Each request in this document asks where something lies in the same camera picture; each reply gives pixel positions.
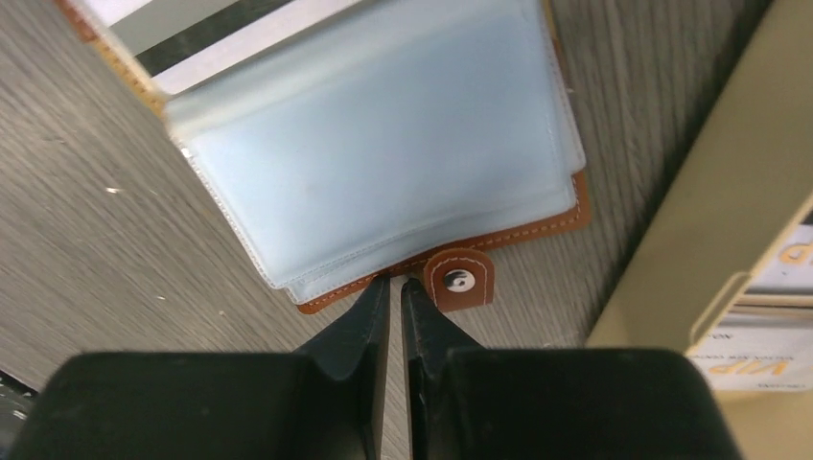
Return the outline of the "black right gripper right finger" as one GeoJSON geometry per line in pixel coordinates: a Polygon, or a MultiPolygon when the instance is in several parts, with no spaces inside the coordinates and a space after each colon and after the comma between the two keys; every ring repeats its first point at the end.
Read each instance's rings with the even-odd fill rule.
{"type": "Polygon", "coordinates": [[[493,349],[404,283],[415,459],[738,459],[705,380],[664,349],[493,349]]]}

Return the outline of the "white card black stripe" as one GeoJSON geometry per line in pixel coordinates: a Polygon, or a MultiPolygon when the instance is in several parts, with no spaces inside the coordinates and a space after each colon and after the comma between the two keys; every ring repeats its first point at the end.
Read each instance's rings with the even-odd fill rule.
{"type": "Polygon", "coordinates": [[[355,1],[62,1],[124,81],[160,99],[200,85],[357,6],[355,1]]]}

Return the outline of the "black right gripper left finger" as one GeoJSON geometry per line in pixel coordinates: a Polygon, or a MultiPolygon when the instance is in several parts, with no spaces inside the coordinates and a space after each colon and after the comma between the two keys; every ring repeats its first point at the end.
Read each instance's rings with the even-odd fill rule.
{"type": "Polygon", "coordinates": [[[390,282],[297,349],[90,353],[49,379],[12,459],[377,459],[390,282]]]}

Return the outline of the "orange leather card holder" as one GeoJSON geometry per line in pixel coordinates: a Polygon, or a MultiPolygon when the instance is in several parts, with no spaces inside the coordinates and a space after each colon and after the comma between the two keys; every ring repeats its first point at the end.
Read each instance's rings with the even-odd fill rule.
{"type": "Polygon", "coordinates": [[[493,249],[591,219],[547,1],[357,6],[172,97],[137,91],[265,283],[306,314],[418,272],[490,303],[493,249]]]}

